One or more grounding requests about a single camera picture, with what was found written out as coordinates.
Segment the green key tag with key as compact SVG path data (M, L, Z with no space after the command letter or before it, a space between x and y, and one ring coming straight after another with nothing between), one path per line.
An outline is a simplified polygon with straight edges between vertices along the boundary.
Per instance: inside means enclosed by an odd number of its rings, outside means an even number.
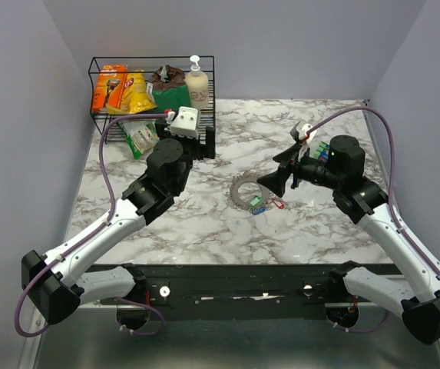
M259 204L261 204L263 201L261 196L254 196L251 198L251 200L249 201L249 205L252 208L255 208L256 206L258 206Z

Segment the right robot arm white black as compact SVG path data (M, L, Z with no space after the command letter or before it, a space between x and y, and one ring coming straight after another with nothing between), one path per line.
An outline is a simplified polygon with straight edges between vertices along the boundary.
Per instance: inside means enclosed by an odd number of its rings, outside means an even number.
M407 228L382 188L364 176L365 158L359 141L348 135L331 139L326 161L310 157L306 145L296 143L275 156L277 170L257 182L279 197L290 178L292 188L308 181L332 190L336 207L380 245L409 286L348 261L332 271L329 296L336 301L351 295L371 301L400 317L418 341L433 344L440 339L440 262Z

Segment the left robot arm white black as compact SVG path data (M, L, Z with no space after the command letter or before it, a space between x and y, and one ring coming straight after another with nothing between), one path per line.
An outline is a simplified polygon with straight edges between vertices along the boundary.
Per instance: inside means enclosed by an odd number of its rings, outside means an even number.
M216 125L204 124L196 112L117 116L121 122L151 121L159 137L147 157L147 168L120 197L113 191L110 208L68 241L45 253L30 251L22 258L22 294L15 308L18 321L25 300L47 325L62 322L83 304L106 298L137 303L144 294L138 271L117 266L91 272L90 266L126 237L149 226L185 189L195 160L214 158Z

